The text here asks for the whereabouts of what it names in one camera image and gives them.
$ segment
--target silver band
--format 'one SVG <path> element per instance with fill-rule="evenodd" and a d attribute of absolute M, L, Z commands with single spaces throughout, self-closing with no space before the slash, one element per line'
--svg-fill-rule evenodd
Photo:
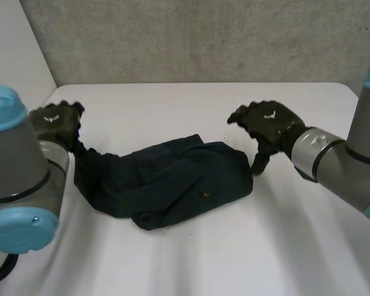
<path fill-rule="evenodd" d="M 292 162 L 296 168 L 311 178 L 313 165 L 318 155 L 332 142 L 341 138 L 319 128 L 304 132 L 292 149 Z"/>

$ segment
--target black cable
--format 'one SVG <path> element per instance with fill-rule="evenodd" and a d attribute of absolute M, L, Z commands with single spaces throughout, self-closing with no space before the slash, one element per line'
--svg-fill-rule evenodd
<path fill-rule="evenodd" d="M 0 282 L 5 279 L 11 271 L 14 269 L 17 264 L 19 255 L 17 254 L 8 254 L 7 258 L 4 260 L 4 263 L 0 267 Z"/>

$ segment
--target white logo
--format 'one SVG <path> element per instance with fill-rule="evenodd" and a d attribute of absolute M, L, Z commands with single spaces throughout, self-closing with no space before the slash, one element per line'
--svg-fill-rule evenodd
<path fill-rule="evenodd" d="M 45 119 L 45 121 L 54 122 L 55 120 L 59 119 L 59 115 L 56 115 L 55 117 L 52 117 L 52 118 L 44 117 L 44 119 Z"/>
<path fill-rule="evenodd" d="M 263 116 L 264 119 L 274 119 L 276 118 L 276 112 L 274 111 L 271 115 L 265 115 Z"/>

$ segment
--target black ring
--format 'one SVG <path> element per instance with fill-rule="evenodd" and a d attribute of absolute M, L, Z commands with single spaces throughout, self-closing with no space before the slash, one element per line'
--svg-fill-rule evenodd
<path fill-rule="evenodd" d="M 33 186 L 30 189 L 27 189 L 26 191 L 23 191 L 21 193 L 12 195 L 12 196 L 7 196 L 7 197 L 1 197 L 0 198 L 0 204 L 6 204 L 8 202 L 15 202 L 19 199 L 22 199 L 30 194 L 35 193 L 36 191 L 40 190 L 46 183 L 48 183 L 49 179 L 51 177 L 51 171 L 48 170 L 47 174 L 45 177 L 37 183 L 35 186 Z"/>
<path fill-rule="evenodd" d="M 325 156 L 326 152 L 329 151 L 330 148 L 332 148 L 333 146 L 336 146 L 337 144 L 340 144 L 340 143 L 343 143 L 343 142 L 345 142 L 345 140 L 343 140 L 343 139 L 339 139 L 339 140 L 335 140 L 335 141 L 331 142 L 315 158 L 314 164 L 313 164 L 313 169 L 312 169 L 313 178 L 315 179 L 315 181 L 318 182 L 318 179 L 316 178 L 316 171 L 318 169 L 319 163 L 321 162 L 321 159 Z"/>
<path fill-rule="evenodd" d="M 54 162 L 53 160 L 50 160 L 49 158 L 47 158 L 48 162 L 53 165 L 54 167 L 60 169 L 60 171 L 63 173 L 63 175 L 66 177 L 66 172 L 64 170 L 64 168 L 62 168 L 58 163 Z"/>
<path fill-rule="evenodd" d="M 360 162 L 363 162 L 363 163 L 366 163 L 366 164 L 370 165 L 370 158 L 369 157 L 363 156 L 363 155 L 355 152 L 354 150 L 349 148 L 348 145 L 345 146 L 345 151 L 352 158 L 354 158 L 356 160 L 359 160 Z"/>

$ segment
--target gray robot arm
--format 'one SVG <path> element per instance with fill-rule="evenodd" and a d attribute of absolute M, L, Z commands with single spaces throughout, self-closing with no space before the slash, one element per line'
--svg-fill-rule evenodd
<path fill-rule="evenodd" d="M 370 218 L 370 88 L 358 101 L 347 140 L 312 128 L 296 140 L 296 168 Z"/>
<path fill-rule="evenodd" d="M 0 251 L 39 250 L 55 237 L 82 111 L 62 102 L 28 116 L 18 94 L 0 86 Z"/>

